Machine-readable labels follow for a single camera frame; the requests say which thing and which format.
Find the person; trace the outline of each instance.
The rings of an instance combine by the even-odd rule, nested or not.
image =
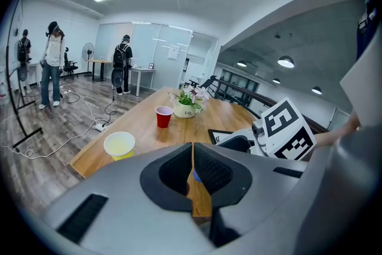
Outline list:
[[[60,29],[56,21],[52,21],[48,26],[48,37],[45,52],[40,61],[42,69],[41,77],[41,104],[40,109],[44,109],[49,103],[49,78],[53,81],[53,106],[60,105],[60,73],[64,65],[65,34]]]
[[[129,68],[131,68],[130,61],[131,58],[133,57],[133,52],[131,51],[131,47],[129,46],[130,43],[130,36],[129,35],[124,35],[122,38],[122,41],[117,47],[115,47],[114,54],[119,50],[123,52],[124,57],[127,60],[127,64],[124,67],[124,90],[122,92],[122,87],[117,87],[117,94],[119,96],[123,94],[129,94],[131,91],[129,90]]]
[[[32,44],[30,43],[30,40],[27,38],[28,36],[28,30],[25,29],[23,31],[23,37],[21,38],[21,40],[19,40],[19,46],[24,46],[24,48],[26,49],[27,51],[27,59],[26,59],[26,70],[27,70],[27,74],[29,73],[29,55],[30,55],[30,48],[32,47]],[[22,82],[22,87],[21,87],[21,90],[23,91],[24,89],[24,85],[26,87],[26,94],[30,94],[32,92],[32,90],[30,89],[30,85],[29,85],[29,82],[28,82],[28,75],[25,79],[25,81]]]
[[[365,14],[361,17],[357,28],[357,60],[361,57],[370,43],[380,23],[380,19],[377,16],[376,5],[373,4],[371,0],[365,0],[365,5]],[[339,138],[355,132],[360,126],[360,120],[355,110],[353,110],[349,120],[341,128],[315,135],[317,141],[316,148],[331,146]]]

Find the white desk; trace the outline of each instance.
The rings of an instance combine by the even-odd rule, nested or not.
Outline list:
[[[138,73],[138,79],[137,79],[137,93],[135,94],[137,97],[139,97],[139,88],[141,86],[141,74],[142,72],[151,72],[151,83],[150,83],[150,89],[153,89],[153,82],[154,82],[154,73],[155,69],[149,69],[149,68],[129,68],[129,84],[131,84],[131,75],[133,72]]]
[[[29,64],[29,72],[28,72],[28,82],[31,83],[31,80],[33,78],[32,75],[34,75],[34,79],[38,85],[38,87],[41,87],[41,74],[42,74],[42,68],[40,63],[31,63]]]

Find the wooden floor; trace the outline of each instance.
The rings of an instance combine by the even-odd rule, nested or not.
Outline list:
[[[80,94],[89,104],[96,119],[109,119],[104,113],[104,108],[112,102],[112,86],[110,81],[92,82],[91,78],[79,76],[79,78],[61,80],[60,85]],[[131,86],[131,92],[135,93],[135,86]],[[140,88],[140,96],[127,94],[117,96],[115,93],[114,103],[107,108],[107,111],[116,110],[116,115],[112,115],[111,122],[118,119],[124,112],[134,107],[137,103],[151,95],[154,91]],[[30,96],[40,93],[39,88],[32,87]],[[77,96],[73,94],[64,95],[69,101],[74,101]],[[39,110],[38,105],[41,96],[26,97],[26,102],[35,99],[37,106],[31,105],[20,110],[20,119],[27,131],[42,127],[44,134],[40,133],[32,136],[19,146],[21,152],[32,149],[32,155],[48,155],[56,150],[69,138],[82,134],[93,121],[89,109],[81,99],[72,104],[68,104],[66,99],[61,100],[59,107],[46,107]],[[0,109],[0,122],[9,116],[14,115],[11,104]],[[23,138],[21,129],[15,117],[11,117],[0,124],[1,146],[9,146]],[[83,137],[71,140],[57,153],[49,158],[38,158],[29,160],[21,155],[9,151],[7,148],[0,148],[0,162],[3,172],[3,179],[8,185],[14,200],[19,205],[28,208],[30,211],[40,214],[53,200],[63,192],[78,184],[83,178],[69,165],[70,160],[95,136],[98,131],[90,129]]]

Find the black vent slot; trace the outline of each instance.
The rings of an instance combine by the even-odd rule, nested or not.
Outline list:
[[[202,149],[194,151],[194,165],[198,176],[210,195],[225,187],[232,181],[232,169],[223,162],[213,158]]]
[[[60,226],[57,232],[74,243],[78,243],[107,200],[108,198],[105,196],[91,194]]]
[[[285,176],[295,177],[297,179],[299,179],[303,175],[302,171],[287,169],[287,168],[283,168],[283,167],[276,167],[275,169],[273,169],[273,171],[280,173],[280,174],[283,174]]]
[[[164,185],[180,194],[187,195],[187,179],[192,169],[192,147],[174,156],[159,168]]]

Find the desk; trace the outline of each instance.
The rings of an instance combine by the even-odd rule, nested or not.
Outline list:
[[[209,99],[206,109],[193,118],[181,119],[172,115],[168,128],[156,125],[155,107],[172,107],[168,92],[179,93],[173,88],[162,88],[150,97],[124,113],[109,128],[89,142],[74,159],[71,166],[83,177],[88,177],[99,168],[114,160],[103,149],[105,138],[117,131],[126,131],[135,137],[134,155],[187,142],[211,143],[208,129],[237,131],[252,126],[256,119],[242,106],[217,99]],[[211,216],[211,197],[204,185],[197,182],[192,171],[187,180],[190,192],[187,195],[193,201],[193,215]]]
[[[149,68],[129,68],[129,84],[131,84],[131,75],[133,72],[138,73],[137,78],[137,93],[135,94],[137,97],[139,97],[139,88],[141,86],[141,74],[142,72],[151,72],[151,83],[150,83],[150,89],[153,89],[153,82],[154,82],[154,73],[155,69],[149,69]]]
[[[93,72],[91,75],[92,81],[95,81],[95,82],[105,81],[105,79],[103,78],[103,71],[104,71],[105,63],[111,63],[111,61],[105,61],[105,60],[87,60],[87,61],[93,63]],[[96,63],[101,63],[101,72],[100,72],[100,77],[94,79],[94,69],[96,68]]]
[[[29,64],[29,68],[28,68],[28,86],[30,85],[30,81],[31,79],[29,79],[30,76],[32,76],[33,74],[35,75],[35,81],[36,81],[36,84],[38,85],[38,87],[41,87],[41,73],[42,73],[42,68],[41,68],[41,65],[40,63],[31,63]]]

